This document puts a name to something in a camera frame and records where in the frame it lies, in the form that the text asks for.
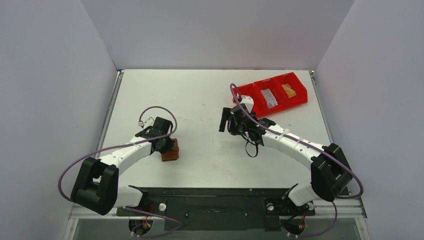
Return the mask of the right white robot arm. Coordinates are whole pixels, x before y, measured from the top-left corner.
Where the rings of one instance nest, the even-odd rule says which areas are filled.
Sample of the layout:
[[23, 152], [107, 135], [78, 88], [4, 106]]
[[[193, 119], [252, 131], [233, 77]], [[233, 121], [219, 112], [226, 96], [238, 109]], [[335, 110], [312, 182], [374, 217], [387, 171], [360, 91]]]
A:
[[274, 121], [257, 119], [254, 112], [246, 115], [245, 104], [222, 109], [219, 131], [241, 136], [255, 147], [264, 146], [293, 158], [310, 171], [309, 183], [297, 183], [284, 195], [283, 209], [296, 213], [314, 200], [332, 202], [353, 179], [351, 168], [340, 146], [322, 145], [304, 140], [280, 127]]

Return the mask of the brown leather card holder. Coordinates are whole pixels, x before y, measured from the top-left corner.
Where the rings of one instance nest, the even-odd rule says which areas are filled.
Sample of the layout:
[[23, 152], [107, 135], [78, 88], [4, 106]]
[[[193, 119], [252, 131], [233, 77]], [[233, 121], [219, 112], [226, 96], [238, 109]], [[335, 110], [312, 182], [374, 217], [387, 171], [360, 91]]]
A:
[[177, 138], [172, 138], [173, 147], [169, 151], [161, 154], [162, 162], [171, 162], [179, 159], [179, 143]]

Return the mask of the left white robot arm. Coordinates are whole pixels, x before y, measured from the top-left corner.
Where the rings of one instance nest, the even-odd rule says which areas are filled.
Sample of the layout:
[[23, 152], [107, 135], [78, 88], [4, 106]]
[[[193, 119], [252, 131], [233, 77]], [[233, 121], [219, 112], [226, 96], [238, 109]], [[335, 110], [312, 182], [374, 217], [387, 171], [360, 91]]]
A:
[[129, 207], [136, 215], [145, 214], [149, 201], [143, 197], [144, 192], [135, 186], [119, 186], [119, 176], [155, 152], [170, 151], [174, 147], [170, 138], [172, 130], [174, 125], [170, 120], [150, 117], [128, 146], [100, 158], [85, 158], [71, 191], [71, 201], [102, 216], [113, 208], [124, 207]]

